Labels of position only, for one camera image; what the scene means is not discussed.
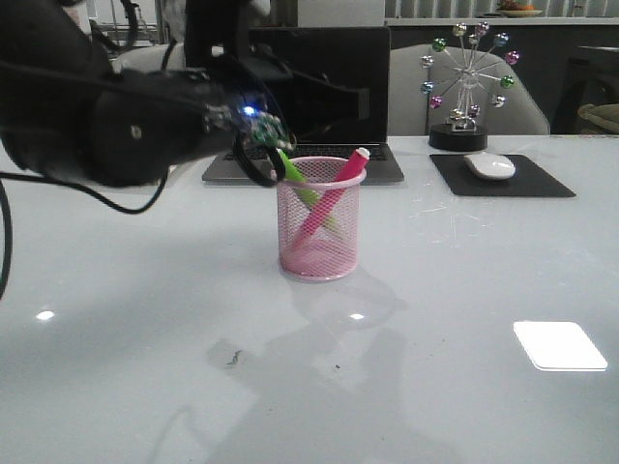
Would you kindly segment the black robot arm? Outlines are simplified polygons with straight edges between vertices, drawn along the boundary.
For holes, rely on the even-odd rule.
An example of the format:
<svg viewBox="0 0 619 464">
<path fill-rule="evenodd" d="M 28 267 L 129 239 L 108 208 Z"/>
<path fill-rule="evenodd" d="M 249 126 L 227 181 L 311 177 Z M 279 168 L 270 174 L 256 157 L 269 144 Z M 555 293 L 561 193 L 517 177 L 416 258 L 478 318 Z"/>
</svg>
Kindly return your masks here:
<svg viewBox="0 0 619 464">
<path fill-rule="evenodd" d="M 62 1 L 1 5 L 1 140 L 14 163 L 64 182 L 155 182 L 175 164 L 246 149 L 277 172 L 289 140 L 369 114 L 364 89 L 337 86 L 251 50 L 243 1 L 189 1 L 185 67 L 115 70 Z"/>
</svg>

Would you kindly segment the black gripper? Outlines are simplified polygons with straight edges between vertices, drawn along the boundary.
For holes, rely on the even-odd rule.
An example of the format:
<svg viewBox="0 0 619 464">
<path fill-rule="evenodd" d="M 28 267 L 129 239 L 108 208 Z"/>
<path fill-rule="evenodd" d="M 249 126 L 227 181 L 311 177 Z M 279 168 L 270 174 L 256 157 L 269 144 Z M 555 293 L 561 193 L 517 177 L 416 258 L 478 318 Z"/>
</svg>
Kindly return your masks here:
<svg viewBox="0 0 619 464">
<path fill-rule="evenodd" d="M 188 1 L 185 15 L 186 64 L 218 76 L 246 100 L 237 112 L 255 142 L 290 150 L 289 129 L 326 131 L 370 116 L 368 88 L 339 86 L 302 72 L 277 79 L 274 96 L 256 74 L 274 65 L 258 59 L 255 69 L 249 67 L 249 1 Z"/>
</svg>

